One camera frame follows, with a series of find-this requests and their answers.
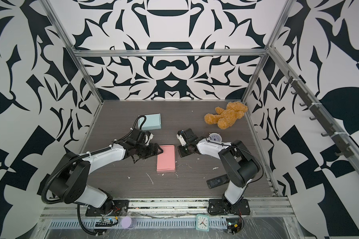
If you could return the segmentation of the pink paper box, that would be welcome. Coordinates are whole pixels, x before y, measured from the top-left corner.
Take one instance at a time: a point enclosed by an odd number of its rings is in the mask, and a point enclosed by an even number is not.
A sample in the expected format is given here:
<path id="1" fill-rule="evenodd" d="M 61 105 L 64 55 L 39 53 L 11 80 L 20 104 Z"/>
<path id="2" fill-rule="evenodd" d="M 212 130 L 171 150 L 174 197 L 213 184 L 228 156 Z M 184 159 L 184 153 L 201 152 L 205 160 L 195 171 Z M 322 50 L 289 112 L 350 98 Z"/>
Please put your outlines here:
<path id="1" fill-rule="evenodd" d="M 174 145 L 160 145 L 163 150 L 157 157 L 157 172 L 168 173 L 176 171 L 176 154 Z"/>

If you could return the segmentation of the light blue paper box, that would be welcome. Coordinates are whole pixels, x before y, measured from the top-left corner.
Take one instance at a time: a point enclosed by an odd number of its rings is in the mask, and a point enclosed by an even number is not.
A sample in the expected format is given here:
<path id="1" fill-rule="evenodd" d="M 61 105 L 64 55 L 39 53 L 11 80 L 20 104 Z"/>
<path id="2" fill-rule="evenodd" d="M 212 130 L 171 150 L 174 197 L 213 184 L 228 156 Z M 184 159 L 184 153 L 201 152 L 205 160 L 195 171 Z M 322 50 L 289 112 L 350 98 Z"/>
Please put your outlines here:
<path id="1" fill-rule="evenodd" d="M 161 114 L 145 115 L 138 121 L 138 128 L 141 130 L 156 130 L 162 128 Z"/>

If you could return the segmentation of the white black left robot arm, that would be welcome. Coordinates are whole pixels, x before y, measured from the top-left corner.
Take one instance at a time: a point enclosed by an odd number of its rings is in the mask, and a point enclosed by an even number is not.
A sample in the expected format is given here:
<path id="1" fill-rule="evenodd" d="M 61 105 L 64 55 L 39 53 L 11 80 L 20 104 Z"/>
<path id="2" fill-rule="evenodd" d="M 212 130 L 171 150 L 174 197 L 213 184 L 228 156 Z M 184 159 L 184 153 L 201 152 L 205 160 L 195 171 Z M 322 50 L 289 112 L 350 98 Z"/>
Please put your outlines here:
<path id="1" fill-rule="evenodd" d="M 41 200 L 47 205 L 65 203 L 77 206 L 77 217 L 80 227 L 91 236 L 100 236 L 99 230 L 91 231 L 83 223 L 80 214 L 81 206 L 88 206 L 102 217 L 118 215 L 118 207 L 113 197 L 106 191 L 88 185 L 88 176 L 108 164 L 132 158 L 136 163 L 163 153 L 163 149 L 152 143 L 153 134 L 143 130 L 147 116 L 138 116 L 130 131 L 120 139 L 115 139 L 106 148 L 84 154 L 66 153 L 52 174 L 46 180 L 41 191 Z"/>

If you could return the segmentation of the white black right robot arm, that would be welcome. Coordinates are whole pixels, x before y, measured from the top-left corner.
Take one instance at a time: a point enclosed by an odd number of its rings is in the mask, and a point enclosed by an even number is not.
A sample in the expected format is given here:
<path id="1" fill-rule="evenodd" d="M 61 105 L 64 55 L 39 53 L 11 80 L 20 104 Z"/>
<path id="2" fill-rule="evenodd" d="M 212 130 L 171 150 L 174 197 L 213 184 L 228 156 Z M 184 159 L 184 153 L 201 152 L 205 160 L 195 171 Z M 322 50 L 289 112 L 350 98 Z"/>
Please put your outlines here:
<path id="1" fill-rule="evenodd" d="M 228 205 L 236 205 L 244 194 L 247 186 L 254 182 L 255 176 L 263 170 L 258 159 L 251 154 L 240 141 L 221 142 L 217 133 L 208 137 L 198 137 L 192 129 L 180 130 L 177 139 L 180 142 L 178 151 L 180 157 L 191 154 L 208 155 L 221 161 L 228 178 L 228 187 L 223 194 L 223 199 Z"/>

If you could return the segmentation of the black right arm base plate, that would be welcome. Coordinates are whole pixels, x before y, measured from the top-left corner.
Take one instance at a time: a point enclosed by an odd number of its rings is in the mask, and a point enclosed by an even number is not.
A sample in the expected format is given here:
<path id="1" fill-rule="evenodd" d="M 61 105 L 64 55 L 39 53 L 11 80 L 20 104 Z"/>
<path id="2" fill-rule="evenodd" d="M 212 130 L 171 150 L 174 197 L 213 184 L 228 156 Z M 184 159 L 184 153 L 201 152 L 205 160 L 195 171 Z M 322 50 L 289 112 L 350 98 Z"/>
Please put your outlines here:
<path id="1" fill-rule="evenodd" d="M 226 199 L 209 199 L 207 211 L 210 215 L 250 215 L 251 210 L 246 199 L 230 204 Z"/>

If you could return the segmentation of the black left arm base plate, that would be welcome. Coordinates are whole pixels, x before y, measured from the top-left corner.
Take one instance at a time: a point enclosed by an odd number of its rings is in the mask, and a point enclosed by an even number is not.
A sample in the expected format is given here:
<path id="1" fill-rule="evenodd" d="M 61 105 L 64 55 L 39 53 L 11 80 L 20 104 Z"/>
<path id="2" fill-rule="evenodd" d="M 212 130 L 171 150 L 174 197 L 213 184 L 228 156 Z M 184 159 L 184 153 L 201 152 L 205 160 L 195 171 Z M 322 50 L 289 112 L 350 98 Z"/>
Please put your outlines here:
<path id="1" fill-rule="evenodd" d="M 106 200 L 105 203 L 96 208 L 88 206 L 85 216 L 87 217 L 107 217 L 107 216 L 120 216 L 128 212 L 129 200 Z"/>

